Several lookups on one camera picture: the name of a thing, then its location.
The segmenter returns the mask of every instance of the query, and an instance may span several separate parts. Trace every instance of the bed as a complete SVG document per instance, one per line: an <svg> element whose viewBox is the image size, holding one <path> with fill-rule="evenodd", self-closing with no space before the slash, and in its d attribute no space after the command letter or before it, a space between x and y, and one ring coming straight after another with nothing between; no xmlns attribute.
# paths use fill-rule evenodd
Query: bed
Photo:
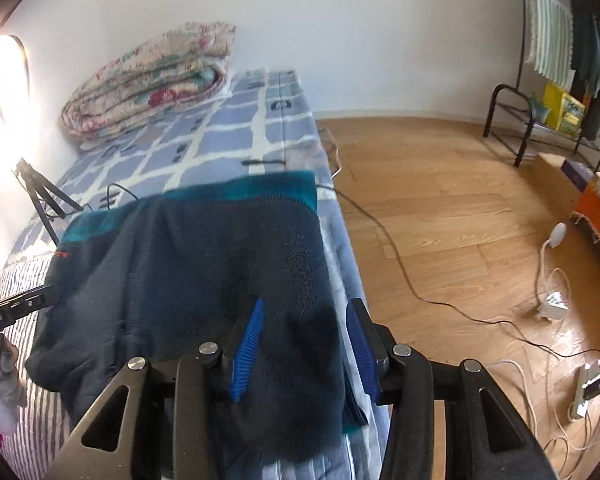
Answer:
<svg viewBox="0 0 600 480"><path fill-rule="evenodd" d="M168 110L146 126L85 152L58 186L97 210L134 200L120 188L111 187L107 193L112 183L143 197L176 187L285 170L312 170L317 184L333 185L328 158L296 72L256 70L235 75L228 97L183 112ZM345 329L347 301L364 295L334 192L318 189L318 216L346 367L369 424L343 436L340 449L307 463L266 466L262 477L375 479L382 465L389 420L387 410L374 406L362 390ZM53 226L61 237L67 224L55 220ZM33 218L0 272L0 298L41 284L53 250L42 223ZM27 386L28 406L21 409L16 434L4 439L2 453L22 480L42 478L69 433L59 394L34 384L24 369L36 319L33 313L5 330L20 349L17 366Z"/></svg>

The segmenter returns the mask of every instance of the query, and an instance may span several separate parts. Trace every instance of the white cloth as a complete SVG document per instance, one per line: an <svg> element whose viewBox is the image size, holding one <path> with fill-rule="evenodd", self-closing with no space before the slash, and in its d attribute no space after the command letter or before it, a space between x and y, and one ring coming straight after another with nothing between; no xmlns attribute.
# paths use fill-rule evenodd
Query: white cloth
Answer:
<svg viewBox="0 0 600 480"><path fill-rule="evenodd" d="M27 405L15 363L18 349L0 334L0 433L12 435L18 425L18 407Z"/></svg>

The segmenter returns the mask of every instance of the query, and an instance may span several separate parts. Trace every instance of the black metal rack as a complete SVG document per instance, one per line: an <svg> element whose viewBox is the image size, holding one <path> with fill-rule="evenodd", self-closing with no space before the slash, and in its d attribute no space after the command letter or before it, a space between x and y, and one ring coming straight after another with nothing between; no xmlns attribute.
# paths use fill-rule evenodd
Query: black metal rack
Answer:
<svg viewBox="0 0 600 480"><path fill-rule="evenodd" d="M527 109L525 110L524 108L518 108L513 105L499 103L498 95L503 90L507 90L507 91L512 92L513 94L517 95L518 97L523 98L527 102L527 105L528 105ZM492 130L491 126L493 123L493 116L494 116L496 107L500 108L501 110L504 110L507 114L516 118L517 120L519 120L521 123L523 123L526 126L525 132L522 135L522 137L516 136L514 134L495 132ZM514 88L513 86L510 86L507 84L499 84L498 86L496 86L496 88L494 88L494 90L493 90L493 94L491 95L491 104L489 106L489 115L487 116L487 121L484 125L484 133L482 134L482 136L489 137L489 134L493 135L493 137L497 141L499 141L505 148L507 148L513 155L515 155L516 160L513 163L513 165L515 167L518 167L520 165L523 158L525 158L525 157L533 158L536 156L533 153L526 152L526 148L527 148L527 145L529 144L529 142L534 142L537 144L544 144L546 146L551 146L553 148L560 148L562 150L568 150L568 148L566 148L565 146L561 146L560 144L552 144L550 142L545 142L544 140L541 140L541 139L533 139L531 135L534 130L538 130L542 133L551 134L554 136L561 137L565 140L574 142L574 149L571 152L571 156L577 156L578 158L580 158L594 172L598 171L598 169L600 168L600 158L598 159L597 163L594 166L589 161L589 159L579 151L581 146L585 146L586 148L589 148L590 150L593 150L600 154L600 146L597 144L597 141L587 139L587 137L584 137L582 135L582 133L578 136L577 139L573 139L572 137L568 136L567 134L558 132L557 130L553 130L552 128L549 128L548 126L545 126L544 124L536 122L536 118L534 117L534 114L533 114L533 105L532 105L531 99L528 96L524 95L518 88ZM517 139L520 141L520 145L516 149L513 146L511 146L507 142L506 139Z"/></svg>

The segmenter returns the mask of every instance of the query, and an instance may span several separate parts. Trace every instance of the striped bedsheet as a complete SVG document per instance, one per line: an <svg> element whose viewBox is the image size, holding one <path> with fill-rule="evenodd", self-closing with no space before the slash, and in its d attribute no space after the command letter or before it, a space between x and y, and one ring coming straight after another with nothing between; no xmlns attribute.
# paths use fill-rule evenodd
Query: striped bedsheet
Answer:
<svg viewBox="0 0 600 480"><path fill-rule="evenodd" d="M0 300L42 285L51 254L9 266L0 272ZM16 367L27 389L27 406L19 408L20 422L13 436L2 441L2 455L22 480L42 478L48 464L69 435L69 416L62 408L60 394L34 384L24 368L36 330L38 313L19 319L4 330L20 350Z"/></svg>

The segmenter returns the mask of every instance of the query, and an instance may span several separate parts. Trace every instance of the folded quilt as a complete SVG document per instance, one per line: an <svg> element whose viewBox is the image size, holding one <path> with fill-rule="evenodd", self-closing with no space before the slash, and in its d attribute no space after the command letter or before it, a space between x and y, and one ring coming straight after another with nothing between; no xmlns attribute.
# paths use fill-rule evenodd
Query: folded quilt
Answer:
<svg viewBox="0 0 600 480"><path fill-rule="evenodd" d="M168 108L212 97L227 82L235 26L185 23L101 67L62 109L67 133L89 150Z"/></svg>
<svg viewBox="0 0 600 480"><path fill-rule="evenodd" d="M222 344L260 298L248 388L219 421L223 452L302 462L339 446L345 372L316 209L314 174L285 172L81 215L46 276L60 300L40 311L29 375L61 393L75 424L129 359Z"/></svg>

